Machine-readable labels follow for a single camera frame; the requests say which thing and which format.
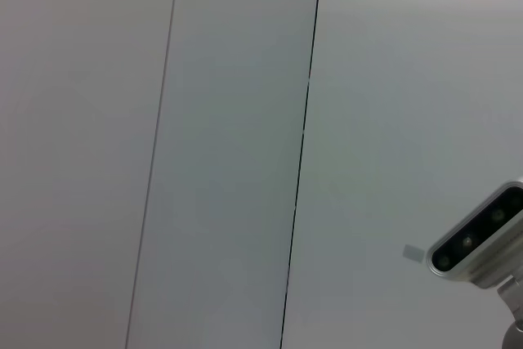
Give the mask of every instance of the gray wall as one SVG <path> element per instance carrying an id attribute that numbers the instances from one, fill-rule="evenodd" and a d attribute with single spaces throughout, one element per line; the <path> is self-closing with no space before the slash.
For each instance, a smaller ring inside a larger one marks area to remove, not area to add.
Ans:
<path id="1" fill-rule="evenodd" d="M 176 0 L 130 349 L 279 347 L 316 0 Z"/>
<path id="2" fill-rule="evenodd" d="M 402 258 L 523 173 L 523 0 L 320 0 L 285 349 L 492 349 L 494 290 Z"/>
<path id="3" fill-rule="evenodd" d="M 0 346 L 122 349 L 172 0 L 0 0 Z"/>

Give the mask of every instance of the black vertical line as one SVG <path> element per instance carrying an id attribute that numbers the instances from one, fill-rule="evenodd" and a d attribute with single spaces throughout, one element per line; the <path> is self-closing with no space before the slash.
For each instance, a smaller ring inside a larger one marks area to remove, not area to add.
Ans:
<path id="1" fill-rule="evenodd" d="M 154 157 L 156 156 L 156 145 L 158 142 L 158 130 L 159 130 L 159 124 L 160 124 L 160 115 L 162 113 L 162 103 L 163 103 L 163 91 L 165 90 L 165 77 L 167 75 L 167 67 L 168 67 L 168 60 L 169 60 L 169 48 L 171 46 L 171 33 L 172 33 L 172 20 L 174 17 L 174 4 L 176 0 L 172 0 L 171 4 L 171 18 L 169 20 L 169 30 L 168 30 L 168 36 L 167 36 L 167 46 L 165 48 L 165 61 L 163 63 L 163 75 L 162 75 L 162 86 L 160 88 L 160 99 L 159 99 L 159 107 L 158 107 L 158 115 L 156 117 L 156 129 L 154 130 L 154 142 L 153 142 L 153 154 L 150 160 L 150 169 L 149 169 L 149 180 L 147 182 L 147 192 L 145 193 L 145 207 L 144 207 L 144 214 L 143 219 L 141 222 L 141 233 L 140 233 L 140 245 L 138 246 L 138 256 L 136 258 L 136 269 L 134 273 L 134 283 L 132 286 L 132 296 L 131 296 L 131 309 L 129 310 L 129 319 L 127 321 L 127 334 L 125 337 L 125 349 L 127 349 L 129 345 L 129 336 L 131 332 L 131 321 L 132 321 L 132 311 L 134 308 L 134 300 L 136 296 L 136 282 L 138 280 L 138 271 L 140 269 L 140 255 L 141 255 L 141 247 L 144 242 L 144 229 L 145 229 L 145 218 L 147 216 L 147 207 L 149 206 L 149 197 L 150 197 L 150 185 L 151 180 L 153 178 L 153 168 L 154 168 Z"/>
<path id="2" fill-rule="evenodd" d="M 285 331 L 285 316 L 287 313 L 287 298 L 288 298 L 288 281 L 291 274 L 291 261 L 293 258 L 293 243 L 294 243 L 294 227 L 296 225 L 296 211 L 297 211 L 297 197 L 300 190 L 300 175 L 302 173 L 302 157 L 303 157 L 303 141 L 305 140 L 305 125 L 307 120 L 307 106 L 309 104 L 309 90 L 311 88 L 311 71 L 312 71 L 312 56 L 314 54 L 314 43 L 316 39 L 316 24 L 318 22 L 318 3 L 320 0 L 316 0 L 316 9 L 314 16 L 314 28 L 312 31 L 312 44 L 311 44 L 311 60 L 309 61 L 309 80 L 307 82 L 307 91 L 305 98 L 305 110 L 303 113 L 303 129 L 302 129 L 302 146 L 300 149 L 300 161 L 297 167 L 297 183 L 296 183 L 296 198 L 294 200 L 294 215 L 293 215 L 293 229 L 291 231 L 291 245 L 288 251 L 288 267 L 287 267 L 287 285 L 285 288 L 285 301 L 284 301 L 284 315 L 281 324 L 281 337 L 279 339 L 279 349 L 282 349 L 284 345 L 284 331 Z"/>

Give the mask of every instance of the white wall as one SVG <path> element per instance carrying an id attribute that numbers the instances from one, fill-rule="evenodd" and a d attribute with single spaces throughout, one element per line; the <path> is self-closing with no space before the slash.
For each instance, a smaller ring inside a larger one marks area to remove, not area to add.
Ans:
<path id="1" fill-rule="evenodd" d="M 285 349 L 501 347 L 494 290 L 402 257 L 523 172 L 523 0 L 320 0 Z"/>
<path id="2" fill-rule="evenodd" d="M 316 0 L 176 0 L 129 349 L 279 347 Z"/>
<path id="3" fill-rule="evenodd" d="M 122 349 L 172 0 L 0 0 L 0 343 Z"/>

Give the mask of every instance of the camera housing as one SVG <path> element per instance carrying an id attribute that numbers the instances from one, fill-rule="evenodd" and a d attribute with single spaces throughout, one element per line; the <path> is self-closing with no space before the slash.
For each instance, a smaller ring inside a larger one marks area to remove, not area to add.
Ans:
<path id="1" fill-rule="evenodd" d="M 523 265 L 523 179 L 510 181 L 427 253 L 431 271 L 448 280 L 498 286 Z"/>

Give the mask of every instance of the security camera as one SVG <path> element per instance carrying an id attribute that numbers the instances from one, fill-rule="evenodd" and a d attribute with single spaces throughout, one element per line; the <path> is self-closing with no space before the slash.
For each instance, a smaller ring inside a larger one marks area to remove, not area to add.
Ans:
<path id="1" fill-rule="evenodd" d="M 450 230 L 429 250 L 427 264 L 447 280 L 498 287 L 516 320 L 503 348 L 522 348 L 523 179 L 501 186 Z"/>

